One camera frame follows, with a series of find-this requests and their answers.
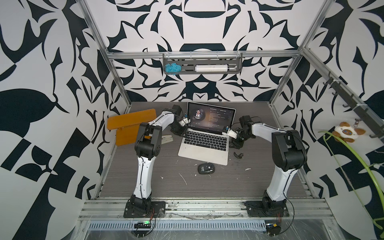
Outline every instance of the blue yarn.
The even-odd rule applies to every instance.
[[[172,63],[172,64],[168,63],[166,65],[166,72],[173,73],[173,75],[176,75],[176,73],[181,72],[181,66],[176,63]]]

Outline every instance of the computer mouse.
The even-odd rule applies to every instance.
[[[203,163],[197,167],[197,171],[199,174],[212,174],[215,172],[215,165],[210,162]]]

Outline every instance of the white paint splatter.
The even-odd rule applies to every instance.
[[[181,174],[179,173],[179,175],[181,176]],[[181,177],[183,177],[183,176],[181,176]],[[183,178],[183,180],[184,180],[184,182],[185,182],[185,184],[187,185],[187,182],[185,181],[185,179]]]

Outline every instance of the red wire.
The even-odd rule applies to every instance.
[[[153,212],[152,212],[152,216],[151,216],[151,218],[149,219],[149,221],[151,221],[152,218],[153,218],[153,216],[155,215],[155,209],[152,209],[152,210],[153,210]]]

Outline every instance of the gray table surface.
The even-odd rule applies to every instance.
[[[184,113],[187,103],[173,102],[133,102],[130,113],[154,108],[159,115],[164,108],[180,105]],[[267,125],[276,127],[267,102],[220,102],[210,103],[236,109],[234,122],[243,115],[259,116]],[[170,127],[163,135],[171,134]],[[216,164],[213,174],[200,175],[197,166],[202,161],[177,155],[182,138],[172,135],[174,141],[163,144],[155,160],[152,174],[152,197],[212,197],[212,198],[252,198],[262,197],[272,179],[275,164],[271,155],[270,142],[257,137],[249,139],[243,148],[230,149],[228,165]],[[233,152],[244,153],[237,159]],[[136,185],[137,155],[134,144],[117,147],[111,167],[100,192],[102,197],[130,197]],[[287,197],[307,197],[297,175],[294,176]]]

